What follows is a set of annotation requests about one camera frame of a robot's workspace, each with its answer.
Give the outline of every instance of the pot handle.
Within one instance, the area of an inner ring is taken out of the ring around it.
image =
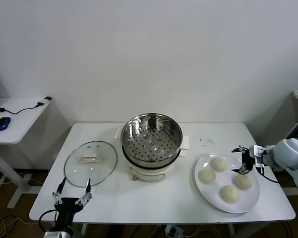
[[[188,135],[184,135],[182,138],[182,143],[180,145],[179,157],[186,157],[187,151],[189,149],[190,149],[190,137]]]
[[[122,130],[122,128],[121,128],[121,126],[120,126],[120,127],[118,128],[116,134],[115,134],[115,139],[116,139],[116,140],[120,140],[120,137],[121,137],[121,130]]]

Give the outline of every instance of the steamed bun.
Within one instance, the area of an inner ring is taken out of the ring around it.
[[[199,172],[199,179],[202,183],[212,184],[214,183],[215,178],[215,173],[211,168],[205,168]]]
[[[241,189],[250,189],[253,186],[253,179],[249,175],[236,175],[233,182]]]
[[[233,185],[227,185],[221,189],[222,198],[228,203],[236,203],[239,198],[239,191]]]
[[[218,172],[223,172],[228,168],[227,161],[224,157],[215,157],[211,160],[212,168]]]

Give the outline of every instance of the robotic arm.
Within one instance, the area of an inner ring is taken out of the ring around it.
[[[73,237],[73,230],[71,225],[73,223],[74,215],[83,210],[84,206],[92,198],[90,179],[88,180],[86,191],[80,198],[78,197],[63,197],[61,193],[64,188],[66,179],[58,186],[56,192],[52,193],[54,198],[54,207],[59,212],[55,226],[48,232],[45,232],[44,238],[71,238]]]
[[[245,175],[250,172],[254,165],[258,171],[264,168],[264,163],[269,166],[284,168],[298,186],[298,140],[281,140],[276,145],[262,147],[253,145],[250,148],[240,146],[232,152],[242,152],[242,166],[233,170]]]

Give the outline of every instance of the stainless steel steamer basket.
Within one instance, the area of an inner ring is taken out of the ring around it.
[[[160,169],[178,157],[182,137],[182,130],[173,119],[148,113],[126,123],[121,142],[125,156],[134,165],[143,169]]]

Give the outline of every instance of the computer mouse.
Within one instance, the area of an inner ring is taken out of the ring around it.
[[[0,131],[5,130],[8,127],[10,121],[11,121],[11,118],[8,118],[8,117],[0,118]]]

